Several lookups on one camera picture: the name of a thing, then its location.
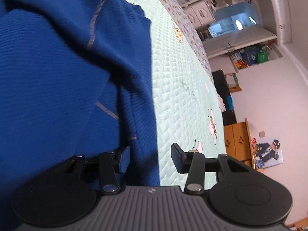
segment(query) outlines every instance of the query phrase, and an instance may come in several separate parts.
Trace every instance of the ribbed gray surface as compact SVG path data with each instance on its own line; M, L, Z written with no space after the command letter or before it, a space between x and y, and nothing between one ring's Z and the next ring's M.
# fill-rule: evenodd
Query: ribbed gray surface
M115 196L102 197L95 210L80 221L60 228L21 225L16 231L244 231L221 220L201 197L174 187L126 187ZM287 231L284 226L254 231Z

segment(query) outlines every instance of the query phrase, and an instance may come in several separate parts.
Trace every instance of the light switch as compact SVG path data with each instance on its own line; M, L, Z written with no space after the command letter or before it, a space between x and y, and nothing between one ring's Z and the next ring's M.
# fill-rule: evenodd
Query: light switch
M259 132L259 137L260 137L260 138L265 137L265 131Z

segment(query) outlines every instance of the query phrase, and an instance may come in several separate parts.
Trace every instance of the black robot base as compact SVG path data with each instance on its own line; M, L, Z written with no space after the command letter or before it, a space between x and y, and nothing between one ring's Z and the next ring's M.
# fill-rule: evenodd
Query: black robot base
M97 157L72 157L19 187L13 209L22 223L17 231L287 231L290 192L278 182L226 154L203 154L171 146L179 186L120 186L116 173L129 147ZM83 181L97 171L100 190ZM204 173L217 184L204 190Z

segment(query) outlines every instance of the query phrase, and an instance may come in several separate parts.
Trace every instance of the green bag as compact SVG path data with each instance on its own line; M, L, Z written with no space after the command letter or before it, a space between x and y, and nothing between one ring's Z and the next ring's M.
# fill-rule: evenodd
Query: green bag
M258 54L258 57L257 57L257 62L258 63L263 63L265 61L268 61L269 58L267 56L267 53L264 52L264 51L260 51L260 53Z

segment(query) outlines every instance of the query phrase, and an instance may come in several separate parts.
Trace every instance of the blue sweater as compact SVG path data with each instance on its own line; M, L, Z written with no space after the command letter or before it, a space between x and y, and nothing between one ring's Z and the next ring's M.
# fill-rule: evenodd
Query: blue sweater
M0 230L12 192L73 155L131 146L159 185L150 21L125 0L0 0Z

